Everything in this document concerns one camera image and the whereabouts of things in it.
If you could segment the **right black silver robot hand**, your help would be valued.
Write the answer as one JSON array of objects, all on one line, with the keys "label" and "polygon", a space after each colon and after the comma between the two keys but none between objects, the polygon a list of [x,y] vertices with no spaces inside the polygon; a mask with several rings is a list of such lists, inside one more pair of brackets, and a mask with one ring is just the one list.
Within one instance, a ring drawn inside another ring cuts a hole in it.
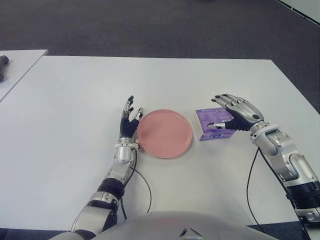
[{"label": "right black silver robot hand", "polygon": [[264,121],[262,113],[249,101],[231,94],[216,95],[212,100],[222,106],[233,119],[226,122],[211,122],[211,129],[249,131],[255,124]]}]

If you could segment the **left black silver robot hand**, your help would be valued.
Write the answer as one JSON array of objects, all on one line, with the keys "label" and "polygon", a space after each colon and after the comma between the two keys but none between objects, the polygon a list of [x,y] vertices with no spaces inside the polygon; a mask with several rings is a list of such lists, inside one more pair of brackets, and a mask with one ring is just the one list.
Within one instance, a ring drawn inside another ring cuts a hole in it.
[{"label": "left black silver robot hand", "polygon": [[140,107],[137,111],[135,117],[130,120],[130,114],[134,110],[132,104],[134,102],[134,96],[130,96],[124,104],[120,127],[119,127],[119,137],[120,138],[132,138],[138,128],[139,122],[144,115],[144,109]]}]

